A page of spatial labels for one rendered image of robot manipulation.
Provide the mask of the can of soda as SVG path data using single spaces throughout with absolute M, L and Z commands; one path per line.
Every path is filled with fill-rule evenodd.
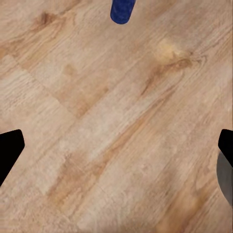
M 117 24 L 126 24 L 130 20 L 136 0 L 113 0 L 111 19 Z

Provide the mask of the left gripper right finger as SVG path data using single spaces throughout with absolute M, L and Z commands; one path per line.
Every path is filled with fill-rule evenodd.
M 233 167 L 233 131 L 223 129 L 219 136 L 218 146 Z

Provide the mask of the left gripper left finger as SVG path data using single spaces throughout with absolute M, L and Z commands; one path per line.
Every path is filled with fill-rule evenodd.
M 21 130 L 0 134 L 0 186 L 25 148 Z

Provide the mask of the trash can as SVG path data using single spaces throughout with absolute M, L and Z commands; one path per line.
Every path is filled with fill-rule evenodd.
M 216 173 L 224 197 L 233 206 L 233 167 L 221 150 L 217 158 Z

